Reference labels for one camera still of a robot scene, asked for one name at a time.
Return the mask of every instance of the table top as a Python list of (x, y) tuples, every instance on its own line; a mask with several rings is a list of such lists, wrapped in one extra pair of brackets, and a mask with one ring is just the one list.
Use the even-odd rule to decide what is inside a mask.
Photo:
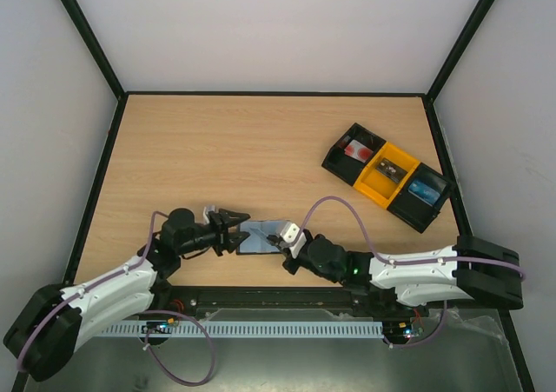
[[(359, 96), (129, 97), (79, 263), (85, 282), (125, 262), (145, 243), (153, 210), (247, 212), (301, 224), (322, 196), (354, 205), (376, 248), (409, 253), (454, 244), (450, 203), (423, 234), (321, 167), (328, 149), (359, 123), (433, 169), (440, 165), (420, 98)], [(160, 228), (160, 218), (156, 227)], [(323, 203), (308, 228), (346, 249), (367, 250), (350, 212)], [(188, 286), (330, 286), (305, 269), (291, 276), (280, 255), (183, 262), (169, 281)]]

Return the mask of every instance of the small box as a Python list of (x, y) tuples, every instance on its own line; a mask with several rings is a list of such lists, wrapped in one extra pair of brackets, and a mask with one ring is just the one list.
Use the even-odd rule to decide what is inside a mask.
[(330, 148), (322, 167), (420, 233), (454, 188), (443, 175), (357, 123)]

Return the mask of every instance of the gray wall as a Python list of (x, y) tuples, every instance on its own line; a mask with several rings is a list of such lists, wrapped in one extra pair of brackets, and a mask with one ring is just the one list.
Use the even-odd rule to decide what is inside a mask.
[[(60, 282), (116, 100), (58, 0), (0, 0), (0, 335)], [(16, 360), (0, 347), (0, 391)]]
[(79, 0), (126, 90), (426, 92), (477, 0)]
[(533, 381), (554, 390), (554, 0), (498, 0), (436, 103), (473, 231), (516, 249), (528, 273), (513, 312)]

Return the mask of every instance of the red and white package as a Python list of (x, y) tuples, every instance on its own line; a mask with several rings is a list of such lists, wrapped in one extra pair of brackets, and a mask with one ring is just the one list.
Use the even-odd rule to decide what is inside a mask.
[(359, 143), (357, 140), (352, 140), (344, 149), (344, 153), (353, 159), (359, 160), (360, 162), (366, 162), (373, 154), (373, 151), (369, 147)]

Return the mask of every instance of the black metal frame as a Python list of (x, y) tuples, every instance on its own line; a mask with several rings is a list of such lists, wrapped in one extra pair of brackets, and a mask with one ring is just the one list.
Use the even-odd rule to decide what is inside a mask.
[[(479, 0), (475, 6), (473, 13), (468, 18), (467, 23), (460, 33), (457, 41), (455, 42), (452, 50), (450, 51), (446, 61), (442, 65), (437, 77), (428, 91), (428, 93), (386, 93), (386, 92), (367, 92), (367, 93), (354, 93), (354, 92), (245, 92), (245, 91), (229, 91), (229, 92), (217, 92), (217, 91), (124, 91), (122, 85), (116, 77), (116, 73), (112, 70), (108, 58), (103, 52), (100, 43), (96, 40), (93, 30), (85, 18), (85, 15), (81, 11), (77, 0), (61, 0), (63, 6), (68, 11), (69, 16), (74, 22), (76, 28), (81, 34), (83, 41), (86, 43), (90, 50), (91, 55), (98, 64), (99, 69), (103, 73), (106, 81), (108, 82), (110, 88), (114, 92), (118, 100), (116, 107), (116, 112), (114, 114), (114, 119), (112, 121), (112, 126), (109, 131), (109, 136), (104, 146), (101, 161), (99, 163), (96, 176), (90, 191), (89, 200), (85, 211), (83, 213), (83, 219), (77, 233), (76, 242), (74, 248), (71, 252), (69, 258), (68, 267), (64, 274), (63, 282), (66, 284), (71, 284), (74, 281), (78, 264), (81, 259), (83, 252), (83, 247), (87, 235), (89, 233), (89, 227), (92, 217), (95, 213), (96, 203), (100, 195), (101, 187), (103, 185), (104, 176), (106, 175), (106, 170), (109, 165), (109, 159), (116, 142), (117, 132), (122, 121), (122, 115), (125, 110), (125, 105), (128, 101), (129, 95), (198, 95), (198, 96), (391, 96), (391, 97), (420, 97), (425, 112), (427, 114), (427, 120), (429, 127), (431, 129), (431, 134), (434, 140), (434, 146), (436, 148), (438, 158), (440, 160), (440, 166), (444, 175), (449, 177), (454, 182), (457, 182), (456, 176), (453, 172), (453, 166), (448, 155), (448, 150), (446, 142), (444, 141), (444, 136), (440, 128), (439, 120), (434, 110), (434, 101), (440, 94), (440, 91), (446, 84), (448, 78), (450, 77), (453, 69), (463, 55), (465, 49), (471, 42), (475, 32), (479, 28), (481, 22), (487, 15), (487, 12), (493, 5), (495, 0)], [(472, 230), (467, 219), (467, 214), (465, 206), (461, 200), (461, 193), (459, 186), (456, 188), (453, 196), (451, 197), (451, 203), (453, 207), (453, 212), (455, 215), (455, 220), (458, 225), (458, 230), (462, 235), (471, 235)], [(185, 292), (185, 295), (193, 295), (192, 300), (196, 301), (199, 295), (221, 295), (221, 299), (229, 302), (229, 294), (239, 294), (248, 293), (250, 296), (259, 296), (257, 301), (261, 303), (265, 302), (265, 298), (269, 295), (274, 295), (277, 289), (266, 289), (266, 288), (210, 288), (210, 287), (176, 287), (181, 292)], [(279, 289), (282, 293), (282, 297), (285, 298), (286, 302), (291, 302), (292, 306), (295, 303), (310, 303), (318, 301), (320, 298), (327, 304), (326, 308), (346, 310), (351, 308), (351, 310), (357, 309), (358, 302), (352, 298), (348, 293), (341, 293), (338, 289), (319, 289), (319, 288), (309, 288), (309, 289)], [(518, 375), (521, 381), (522, 388), (529, 392), (534, 391), (533, 382), (529, 374), (525, 358), (520, 348), (520, 342), (518, 340), (515, 328), (513, 326), (512, 318), (507, 311), (500, 311), (500, 320), (502, 321), (502, 326), (506, 334), (506, 338), (510, 343), (510, 349), (512, 351), (513, 360), (515, 362), (516, 368), (518, 370)], [(16, 382), (13, 387), (13, 391), (23, 391), (25, 383), (27, 380), (27, 375), (18, 374)]]

